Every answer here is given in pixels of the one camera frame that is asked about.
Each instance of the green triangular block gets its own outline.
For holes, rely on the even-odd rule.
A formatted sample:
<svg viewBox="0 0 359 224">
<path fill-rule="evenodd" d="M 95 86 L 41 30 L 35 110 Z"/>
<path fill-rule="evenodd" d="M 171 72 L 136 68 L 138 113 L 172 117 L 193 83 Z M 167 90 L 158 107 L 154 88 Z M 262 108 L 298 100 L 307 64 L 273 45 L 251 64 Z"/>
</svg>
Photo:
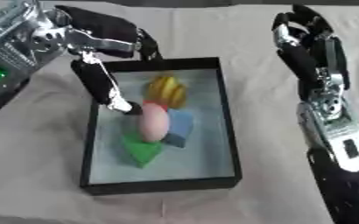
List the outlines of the green triangular block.
<svg viewBox="0 0 359 224">
<path fill-rule="evenodd" d="M 140 168 L 150 163 L 161 151 L 162 143 L 146 143 L 138 134 L 123 136 L 123 146 L 136 160 Z"/>
</svg>

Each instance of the plastic fruit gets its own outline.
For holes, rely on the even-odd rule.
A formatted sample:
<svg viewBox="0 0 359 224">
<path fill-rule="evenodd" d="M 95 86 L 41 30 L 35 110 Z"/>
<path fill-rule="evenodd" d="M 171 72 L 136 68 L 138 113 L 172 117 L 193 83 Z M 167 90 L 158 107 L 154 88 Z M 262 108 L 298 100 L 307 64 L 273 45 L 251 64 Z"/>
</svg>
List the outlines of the plastic fruit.
<svg viewBox="0 0 359 224">
<path fill-rule="evenodd" d="M 185 105 L 186 88 L 174 76 L 160 75 L 149 84 L 146 99 L 178 109 Z"/>
</svg>

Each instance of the blue block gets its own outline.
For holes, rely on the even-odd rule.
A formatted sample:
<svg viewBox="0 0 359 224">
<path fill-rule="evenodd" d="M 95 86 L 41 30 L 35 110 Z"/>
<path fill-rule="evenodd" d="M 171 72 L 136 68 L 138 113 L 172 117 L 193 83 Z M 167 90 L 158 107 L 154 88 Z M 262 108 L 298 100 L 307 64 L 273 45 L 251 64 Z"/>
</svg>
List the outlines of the blue block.
<svg viewBox="0 0 359 224">
<path fill-rule="evenodd" d="M 170 119 L 170 127 L 163 142 L 176 147 L 184 148 L 187 138 L 192 132 L 194 119 L 192 115 L 186 111 L 171 109 L 167 110 Z"/>
</svg>

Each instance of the black frame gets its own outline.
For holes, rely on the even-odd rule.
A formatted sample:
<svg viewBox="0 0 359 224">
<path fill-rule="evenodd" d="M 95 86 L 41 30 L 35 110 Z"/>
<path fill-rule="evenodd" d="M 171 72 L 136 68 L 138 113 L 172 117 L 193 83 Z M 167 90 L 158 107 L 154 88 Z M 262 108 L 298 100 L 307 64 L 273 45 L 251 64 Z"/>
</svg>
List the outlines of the black frame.
<svg viewBox="0 0 359 224">
<path fill-rule="evenodd" d="M 113 184 L 89 184 L 91 160 L 94 149 L 95 128 L 99 105 L 92 102 L 88 122 L 88 133 L 85 144 L 84 157 L 81 168 L 80 187 L 93 195 L 118 194 L 118 193 L 150 193 L 169 192 L 183 190 L 231 188 L 242 178 L 241 164 L 236 147 L 236 137 L 229 111 L 229 102 L 225 90 L 221 64 L 218 58 L 198 59 L 165 59 L 163 61 L 116 61 L 106 62 L 107 69 L 114 72 L 140 72 L 140 71 L 163 71 L 163 70 L 187 70 L 187 69 L 216 69 L 218 86 L 222 101 L 223 116 L 226 121 L 229 146 L 231 150 L 234 176 L 225 178 L 194 178 L 174 179 L 158 181 L 141 181 Z"/>
</svg>

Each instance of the egg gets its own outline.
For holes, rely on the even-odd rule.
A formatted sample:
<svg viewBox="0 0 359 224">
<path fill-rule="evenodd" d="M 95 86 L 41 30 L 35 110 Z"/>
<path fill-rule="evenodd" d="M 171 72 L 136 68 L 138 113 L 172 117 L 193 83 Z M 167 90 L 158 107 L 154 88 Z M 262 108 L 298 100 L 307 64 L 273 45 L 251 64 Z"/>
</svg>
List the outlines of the egg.
<svg viewBox="0 0 359 224">
<path fill-rule="evenodd" d="M 167 135 L 169 125 L 169 116 L 162 107 L 154 103 L 143 105 L 143 114 L 139 118 L 139 129 L 145 142 L 162 140 Z"/>
</svg>

